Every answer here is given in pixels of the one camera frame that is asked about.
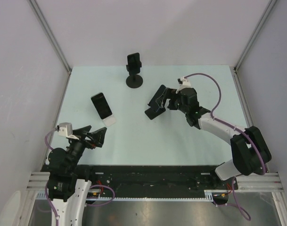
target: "black smartphone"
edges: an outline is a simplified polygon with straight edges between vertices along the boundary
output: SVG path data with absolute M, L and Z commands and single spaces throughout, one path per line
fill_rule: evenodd
M 113 125 L 116 122 L 116 119 L 103 93 L 98 93 L 92 96 L 91 101 L 106 126 Z

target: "phone stand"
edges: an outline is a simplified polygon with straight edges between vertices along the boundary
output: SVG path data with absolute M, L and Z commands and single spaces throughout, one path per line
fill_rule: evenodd
M 126 70 L 129 72 L 129 76 L 126 79 L 126 84 L 128 87 L 132 89 L 139 88 L 143 79 L 138 73 L 140 73 L 140 68 L 142 67 L 142 63 L 140 61 L 139 53 L 133 53 L 127 56 L 128 64 L 126 66 Z

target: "black round base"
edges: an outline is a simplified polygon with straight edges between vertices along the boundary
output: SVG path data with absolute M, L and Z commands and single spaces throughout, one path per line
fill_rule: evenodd
M 134 74 L 134 75 L 130 75 L 129 77 L 127 77 L 125 82 L 128 85 L 128 87 L 132 89 L 136 89 L 136 88 L 139 88 L 143 84 L 143 79 L 140 75 Z

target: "light blue table surface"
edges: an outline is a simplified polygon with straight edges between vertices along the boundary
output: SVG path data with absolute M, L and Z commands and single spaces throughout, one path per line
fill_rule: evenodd
M 233 124 L 246 126 L 230 68 L 216 66 L 143 66 L 143 85 L 127 87 L 125 66 L 74 67 L 57 123 L 71 122 L 73 129 L 91 125 L 91 131 L 104 127 L 90 97 L 103 92 L 117 123 L 108 127 L 102 148 L 85 150 L 79 164 L 100 165 L 209 165 L 231 159 L 230 146 L 216 136 L 190 127 L 180 111 L 167 110 L 154 120 L 144 111 L 161 84 L 178 88 L 177 79 L 191 73 L 213 76 L 222 90 L 215 115 Z M 190 79 L 200 105 L 212 109 L 218 90 L 209 78 Z M 68 146 L 57 134 L 52 147 Z

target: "white wall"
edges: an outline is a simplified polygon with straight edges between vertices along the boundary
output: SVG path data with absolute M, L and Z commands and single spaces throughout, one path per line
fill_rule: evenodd
M 67 77 L 27 1 L 0 1 L 0 213 L 39 170 Z
M 287 0 L 280 0 L 239 70 L 252 118 L 287 194 Z
M 269 0 L 37 0 L 72 66 L 230 65 Z

